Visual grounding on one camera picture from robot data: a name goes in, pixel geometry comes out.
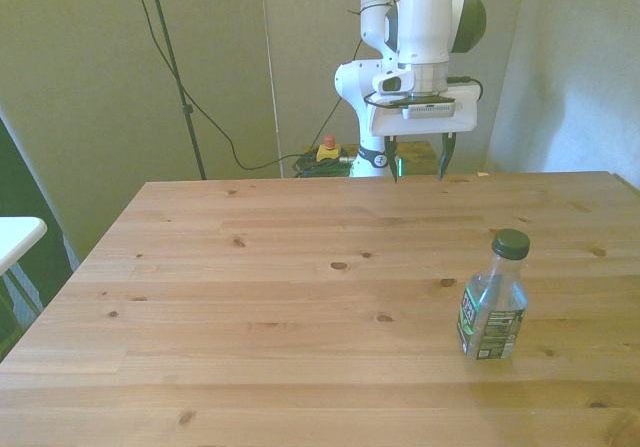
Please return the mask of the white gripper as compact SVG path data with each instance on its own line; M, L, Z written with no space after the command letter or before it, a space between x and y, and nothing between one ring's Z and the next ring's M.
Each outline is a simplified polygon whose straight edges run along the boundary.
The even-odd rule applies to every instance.
M391 95L399 104L392 106L384 96L374 93L368 105L368 132L385 137L385 151L389 170L398 180L397 139L394 136L442 134L442 152L438 164L438 179L442 180L451 162L456 133L468 132L477 124L477 84L450 86L444 96L435 101Z

